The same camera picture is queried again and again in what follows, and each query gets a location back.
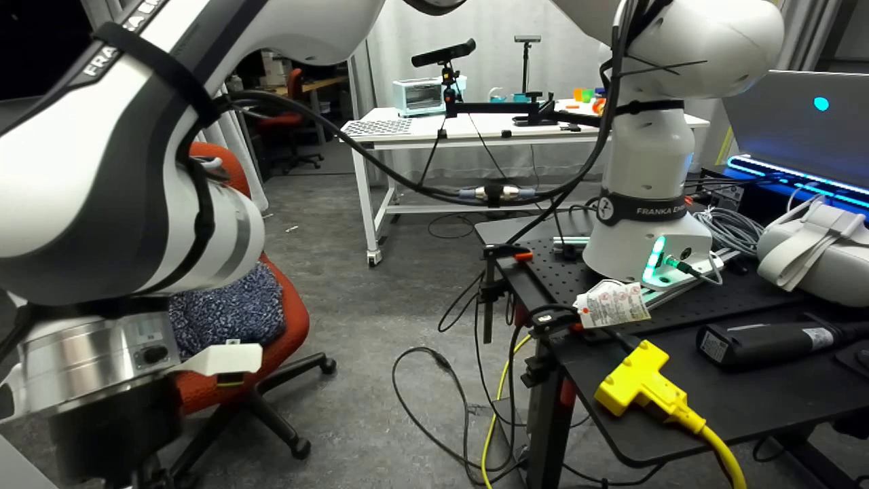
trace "red office chair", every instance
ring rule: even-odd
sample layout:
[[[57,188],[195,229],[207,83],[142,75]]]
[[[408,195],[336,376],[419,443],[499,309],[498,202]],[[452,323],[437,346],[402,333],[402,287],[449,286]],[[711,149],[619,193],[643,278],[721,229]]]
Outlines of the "red office chair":
[[[289,97],[302,101],[305,71],[293,69],[289,73]],[[308,116],[300,111],[281,111],[274,116],[263,116],[255,123],[255,134],[262,136],[262,157],[267,161],[267,174],[273,174],[273,166],[281,166],[282,174],[289,174],[293,166],[313,162],[321,168],[324,155],[302,155],[300,131],[308,124]],[[268,157],[268,147],[292,147],[289,157]]]
[[[220,157],[222,168],[229,174],[229,181],[247,193],[247,179],[239,166],[239,161],[217,145],[194,145],[191,149],[194,157]],[[273,278],[281,283],[281,301],[282,301],[282,320],[285,320],[285,333],[267,346],[263,351],[263,365],[255,376],[244,377],[239,385],[220,385],[217,377],[203,377],[195,371],[179,371],[176,376],[176,392],[179,392],[179,404],[182,416],[198,412],[203,408],[217,408],[207,427],[195,433],[195,437],[188,443],[182,457],[168,468],[172,481],[184,481],[195,460],[217,439],[217,435],[229,427],[230,418],[239,412],[255,416],[262,423],[267,423],[281,439],[292,446],[292,454],[296,460],[305,460],[311,454],[311,443],[285,420],[281,418],[263,399],[267,392],[293,380],[302,371],[311,371],[321,366],[321,371],[332,376],[334,371],[334,359],[327,354],[313,354],[296,362],[289,362],[293,351],[308,337],[311,328],[311,314],[308,306],[293,287],[293,283],[263,255],[262,263],[273,272]]]

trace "black table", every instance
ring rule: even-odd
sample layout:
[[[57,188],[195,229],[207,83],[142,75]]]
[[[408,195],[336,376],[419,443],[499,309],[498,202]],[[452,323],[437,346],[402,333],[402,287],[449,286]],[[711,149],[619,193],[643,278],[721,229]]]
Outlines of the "black table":
[[[499,244],[525,221],[482,223],[478,237],[487,244]],[[539,232],[528,240],[551,240],[551,232]],[[528,270],[514,257],[498,260],[510,293],[528,306],[539,309],[554,304],[558,293],[545,290],[540,270]],[[808,304],[774,306],[765,313],[753,313],[753,320],[786,320],[801,317]],[[706,420],[727,443],[757,439],[774,435],[789,443],[789,454],[797,457],[808,469],[812,469],[828,487],[855,487],[836,464],[831,464],[808,439],[814,423],[835,420],[839,416],[869,408],[869,380],[847,371],[835,362],[831,354],[812,359],[753,369],[753,371],[722,371],[695,351],[695,327],[664,328],[649,333],[655,346],[670,354],[664,376],[681,385],[689,404],[706,416]],[[558,487],[565,460],[567,427],[574,412],[574,399],[578,396],[590,409],[600,435],[608,439],[615,454],[626,464],[660,464],[669,460],[689,457],[706,450],[706,446],[674,427],[665,427],[649,412],[627,412],[611,418],[598,401],[598,382],[627,356],[623,342],[588,342],[567,328],[554,328],[539,337],[539,385],[532,393],[532,443],[529,443],[529,479],[528,487]]]

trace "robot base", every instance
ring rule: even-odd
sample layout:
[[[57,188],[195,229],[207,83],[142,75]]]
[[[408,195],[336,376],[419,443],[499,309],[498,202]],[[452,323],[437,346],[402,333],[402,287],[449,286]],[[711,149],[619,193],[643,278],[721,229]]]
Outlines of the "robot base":
[[[596,223],[584,263],[611,279],[639,279],[649,287],[680,287],[693,274],[665,265],[665,257],[711,272],[711,233],[693,214],[670,223],[623,221],[616,226]]]

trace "concrete floor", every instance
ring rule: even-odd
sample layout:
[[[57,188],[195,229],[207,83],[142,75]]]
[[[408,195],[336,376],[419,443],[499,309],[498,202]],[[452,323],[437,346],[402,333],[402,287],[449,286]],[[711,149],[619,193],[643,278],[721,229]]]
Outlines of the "concrete floor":
[[[282,489],[282,487],[377,487],[377,489],[457,489],[471,487],[463,464],[431,446],[402,412],[392,388],[392,366],[408,347],[434,347],[457,369],[471,416],[471,460],[487,428],[487,396],[474,354],[474,317],[464,314],[441,333],[437,317],[453,297],[482,272],[482,244],[474,223],[482,218],[402,218],[392,226],[387,260],[366,265],[357,181],[347,149],[324,147],[324,168],[293,168],[267,181],[268,255],[292,274],[308,298],[313,331],[305,351],[336,359],[336,376],[313,371],[268,393],[268,401],[311,439],[311,460],[289,448],[251,418],[239,418],[195,464],[207,489]],[[483,346],[490,385],[505,362],[510,328],[498,327],[494,346]],[[402,362],[399,385],[419,418],[452,448],[463,450],[463,401],[452,377],[430,356]],[[57,479],[54,448],[43,418],[2,427],[19,450]],[[866,443],[817,428],[812,437],[851,473],[866,473]],[[184,439],[167,448],[172,460]],[[753,462],[753,446],[740,446],[753,487],[814,487],[789,462]],[[643,469],[623,468],[592,423],[570,435],[567,464],[596,479],[631,481]],[[562,487],[600,487],[562,476]],[[711,457],[670,462],[647,487],[727,487]]]

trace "chair wheel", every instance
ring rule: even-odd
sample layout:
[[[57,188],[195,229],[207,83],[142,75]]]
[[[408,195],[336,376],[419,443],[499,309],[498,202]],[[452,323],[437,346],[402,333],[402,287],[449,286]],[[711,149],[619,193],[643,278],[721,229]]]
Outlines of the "chair wheel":
[[[296,460],[308,460],[311,457],[311,439],[296,437],[292,450],[293,450]]]
[[[334,376],[334,369],[336,369],[336,362],[334,359],[324,359],[321,371],[324,376]]]

